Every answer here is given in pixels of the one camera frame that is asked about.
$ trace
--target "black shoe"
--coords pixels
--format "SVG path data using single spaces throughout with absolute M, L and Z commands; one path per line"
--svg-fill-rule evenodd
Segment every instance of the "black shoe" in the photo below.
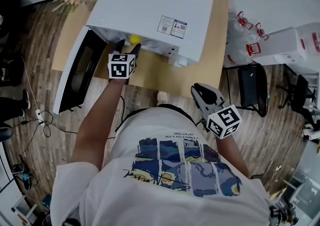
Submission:
M 27 92 L 27 90 L 23 90 L 22 91 L 23 95 L 22 95 L 22 102 L 23 102 L 23 108 L 24 110 L 26 109 L 30 109 L 31 107 L 31 103 L 30 103 L 30 100 L 29 100 L 29 94 Z

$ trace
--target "label sticker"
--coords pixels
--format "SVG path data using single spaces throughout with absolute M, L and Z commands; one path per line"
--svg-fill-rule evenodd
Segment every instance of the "label sticker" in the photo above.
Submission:
M 175 19 L 162 16 L 157 31 L 170 35 L 174 22 L 175 22 Z
M 187 24 L 185 22 L 162 16 L 157 31 L 183 39 L 186 29 Z
M 183 21 L 174 20 L 171 36 L 183 39 L 185 36 L 187 24 Z

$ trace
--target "white box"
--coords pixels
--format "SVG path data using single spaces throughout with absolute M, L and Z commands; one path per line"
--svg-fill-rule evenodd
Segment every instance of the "white box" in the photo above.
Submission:
M 261 65 L 299 64 L 306 62 L 306 51 L 295 28 L 269 34 L 269 39 L 259 42 L 261 53 L 252 59 Z
M 141 49 L 184 67 L 200 60 L 213 0 L 98 0 L 87 26 L 107 41 L 142 37 Z

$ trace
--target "power strip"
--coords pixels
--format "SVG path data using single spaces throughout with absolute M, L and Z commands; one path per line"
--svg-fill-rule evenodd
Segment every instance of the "power strip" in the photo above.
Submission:
M 44 119 L 43 119 L 43 117 L 42 117 L 42 115 L 41 115 L 41 110 L 40 110 L 40 109 L 37 109 L 37 110 L 35 111 L 35 114 L 36 114 L 36 117 L 37 117 L 38 120 L 39 120 L 39 123 L 41 123 L 40 126 L 43 126 L 45 123 L 44 123 Z

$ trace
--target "wooden floor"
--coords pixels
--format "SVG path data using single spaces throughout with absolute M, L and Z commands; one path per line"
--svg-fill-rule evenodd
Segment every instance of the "wooden floor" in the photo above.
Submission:
M 52 5 L 44 3 L 36 5 L 29 10 L 21 11 L 23 24 L 17 34 L 9 39 L 11 51 L 21 51 L 24 54 L 27 73 L 30 78 L 32 90 L 37 106 L 41 110 L 52 112 L 56 91 L 58 88 L 61 72 L 51 70 L 55 47 L 66 19 L 64 8 L 51 12 Z M 243 123 L 239 131 L 234 135 L 245 162 L 252 175 L 263 174 L 262 182 L 270 192 L 275 191 L 282 182 L 288 178 L 297 165 L 305 144 L 303 143 L 301 130 L 304 119 L 299 114 L 292 112 L 289 107 L 279 110 L 278 106 L 285 98 L 285 94 L 276 90 L 276 85 L 282 82 L 284 68 L 281 65 L 265 67 L 268 77 L 270 94 L 269 111 L 265 118 L 261 118 L 256 112 L 240 111 Z M 240 104 L 239 84 L 236 71 L 229 72 L 231 101 Z M 93 78 L 82 109 L 76 108 L 74 112 L 65 111 L 54 116 L 53 123 L 58 127 L 77 132 L 79 126 L 97 100 L 107 81 Z M 3 87 L 0 89 L 1 96 L 21 99 L 22 89 L 30 92 L 26 75 L 19 87 Z M 225 73 L 222 73 L 220 89 L 227 99 L 228 88 Z M 126 86 L 123 90 L 125 99 L 125 115 L 140 108 L 150 108 L 157 105 L 157 91 Z M 32 107 L 28 110 L 25 118 L 16 118 L 8 121 L 13 126 L 23 120 L 35 119 L 36 105 L 31 99 Z M 192 99 L 170 96 L 169 103 L 184 109 L 192 116 L 194 121 L 200 119 L 200 112 L 195 107 Z M 121 102 L 113 121 L 110 137 L 115 136 L 115 129 L 121 122 Z M 11 165 L 19 162 L 19 154 L 27 147 L 32 138 L 37 122 L 20 125 L 14 128 L 13 138 L 5 143 L 8 158 Z M 28 197 L 36 200 L 39 204 L 46 194 L 52 191 L 56 166 L 68 163 L 71 158 L 76 135 L 64 133 L 54 126 L 50 127 L 51 136 L 45 137 L 43 128 L 38 127 L 34 138 L 27 151 L 23 154 L 28 166 L 32 169 L 38 184 L 29 192 Z M 215 139 L 211 133 L 203 131 L 212 147 L 215 147 Z M 113 145 L 113 140 L 107 142 L 105 157 L 108 156 Z M 276 166 L 282 165 L 280 173 L 273 175 Z

